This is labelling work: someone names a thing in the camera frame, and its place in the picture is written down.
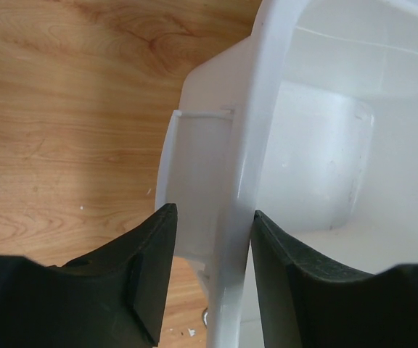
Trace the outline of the white plastic bin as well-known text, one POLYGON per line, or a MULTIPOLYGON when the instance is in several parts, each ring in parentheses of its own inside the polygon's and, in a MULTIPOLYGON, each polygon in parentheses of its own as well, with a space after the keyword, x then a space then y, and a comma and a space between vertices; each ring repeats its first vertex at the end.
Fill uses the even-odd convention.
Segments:
POLYGON ((208 298, 208 347, 266 347, 256 211, 376 275, 418 264, 418 1, 263 1, 186 77, 155 204, 208 298))

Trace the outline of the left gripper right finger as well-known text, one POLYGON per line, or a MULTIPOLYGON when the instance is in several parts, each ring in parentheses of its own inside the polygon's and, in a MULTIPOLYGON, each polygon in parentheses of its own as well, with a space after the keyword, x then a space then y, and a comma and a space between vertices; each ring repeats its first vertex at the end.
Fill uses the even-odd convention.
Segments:
POLYGON ((256 211, 253 262, 266 347, 418 347, 418 264, 372 275, 256 211))

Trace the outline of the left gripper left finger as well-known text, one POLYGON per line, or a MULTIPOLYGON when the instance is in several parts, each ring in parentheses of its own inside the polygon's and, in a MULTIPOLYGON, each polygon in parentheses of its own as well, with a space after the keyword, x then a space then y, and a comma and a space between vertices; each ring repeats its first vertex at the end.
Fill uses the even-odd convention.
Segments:
POLYGON ((67 264, 0 255, 0 347, 156 347, 176 205, 67 264))

